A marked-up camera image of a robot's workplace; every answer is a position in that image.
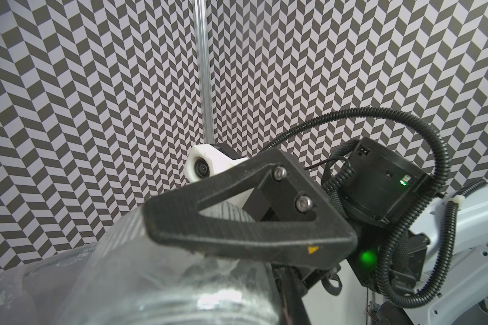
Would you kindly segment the glass jar with beans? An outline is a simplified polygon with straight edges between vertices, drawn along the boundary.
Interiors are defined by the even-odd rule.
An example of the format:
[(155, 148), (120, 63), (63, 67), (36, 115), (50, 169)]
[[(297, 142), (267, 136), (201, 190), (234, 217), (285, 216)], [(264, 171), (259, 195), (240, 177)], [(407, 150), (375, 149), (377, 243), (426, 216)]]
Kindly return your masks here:
[(142, 209), (123, 216), (88, 255), (56, 324), (278, 324), (267, 264), (153, 242)]

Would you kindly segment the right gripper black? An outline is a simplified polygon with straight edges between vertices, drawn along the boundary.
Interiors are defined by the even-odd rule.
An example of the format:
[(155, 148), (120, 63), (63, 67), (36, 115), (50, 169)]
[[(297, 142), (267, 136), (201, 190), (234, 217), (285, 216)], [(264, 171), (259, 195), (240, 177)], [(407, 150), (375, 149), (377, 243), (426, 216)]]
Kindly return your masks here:
[[(230, 202), (247, 190), (253, 191), (243, 209)], [(155, 196), (141, 212), (149, 238), (160, 245), (289, 268), (301, 295), (321, 282), (338, 296), (337, 259), (356, 253), (361, 234), (340, 204), (337, 192), (326, 194), (296, 158), (274, 148)]]

